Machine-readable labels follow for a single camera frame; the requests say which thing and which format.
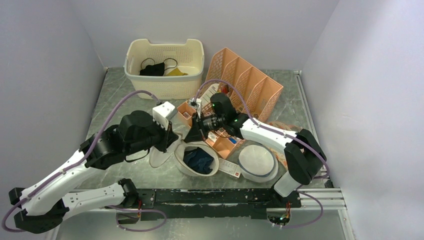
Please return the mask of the dark blue bra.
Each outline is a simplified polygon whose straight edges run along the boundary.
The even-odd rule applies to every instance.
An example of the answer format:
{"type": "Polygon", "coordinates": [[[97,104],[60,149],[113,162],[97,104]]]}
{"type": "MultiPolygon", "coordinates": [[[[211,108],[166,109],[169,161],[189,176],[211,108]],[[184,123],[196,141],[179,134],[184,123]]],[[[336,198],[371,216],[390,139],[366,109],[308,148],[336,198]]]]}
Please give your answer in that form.
{"type": "Polygon", "coordinates": [[[199,174],[210,174],[212,172],[211,164],[214,158],[204,151],[202,148],[195,148],[192,150],[185,150],[183,155],[183,162],[193,171],[199,174]]]}

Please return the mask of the white mesh laundry bag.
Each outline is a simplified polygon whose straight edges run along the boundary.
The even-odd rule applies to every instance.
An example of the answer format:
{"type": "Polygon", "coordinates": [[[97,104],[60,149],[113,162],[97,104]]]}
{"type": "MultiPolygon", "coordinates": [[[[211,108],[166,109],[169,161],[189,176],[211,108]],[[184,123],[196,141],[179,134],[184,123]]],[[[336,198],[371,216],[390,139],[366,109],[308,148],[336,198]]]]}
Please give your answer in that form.
{"type": "Polygon", "coordinates": [[[161,152],[155,147],[150,148],[149,164],[158,168],[170,158],[174,158],[176,167],[184,174],[192,177],[210,177],[219,170],[218,154],[204,142],[186,143],[183,135],[177,133],[177,140],[161,152]]]}

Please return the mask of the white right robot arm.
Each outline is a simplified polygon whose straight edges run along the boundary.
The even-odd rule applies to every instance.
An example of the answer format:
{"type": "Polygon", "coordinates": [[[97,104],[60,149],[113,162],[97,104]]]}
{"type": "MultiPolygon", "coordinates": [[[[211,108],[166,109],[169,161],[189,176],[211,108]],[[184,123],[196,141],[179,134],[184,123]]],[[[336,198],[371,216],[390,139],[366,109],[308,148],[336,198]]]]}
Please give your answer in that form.
{"type": "Polygon", "coordinates": [[[210,103],[211,115],[192,115],[192,124],[184,141],[205,141],[209,132],[223,128],[232,137],[254,141],[284,153],[287,171],[273,185],[269,197],[275,207],[287,203],[291,192],[308,185],[318,177],[322,166],[326,166],[326,156],[309,130],[286,131],[260,122],[249,112],[238,112],[224,93],[213,94],[210,103]]]}

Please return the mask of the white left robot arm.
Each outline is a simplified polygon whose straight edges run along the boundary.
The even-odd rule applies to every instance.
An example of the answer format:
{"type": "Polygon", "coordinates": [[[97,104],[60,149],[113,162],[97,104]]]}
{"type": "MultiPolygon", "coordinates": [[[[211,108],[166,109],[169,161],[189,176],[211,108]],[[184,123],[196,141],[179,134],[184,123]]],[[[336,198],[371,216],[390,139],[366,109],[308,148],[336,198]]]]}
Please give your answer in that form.
{"type": "Polygon", "coordinates": [[[139,204],[137,188],[129,178],[112,185],[75,193],[74,188],[93,175],[125,162],[127,157],[153,149],[165,154],[179,136],[172,130],[176,111],[155,107],[152,113],[136,110],[119,124],[105,124],[97,134],[80,145],[58,169],[40,182],[16,187],[9,192],[15,231],[41,234],[72,216],[101,207],[132,208],[139,204]]]}

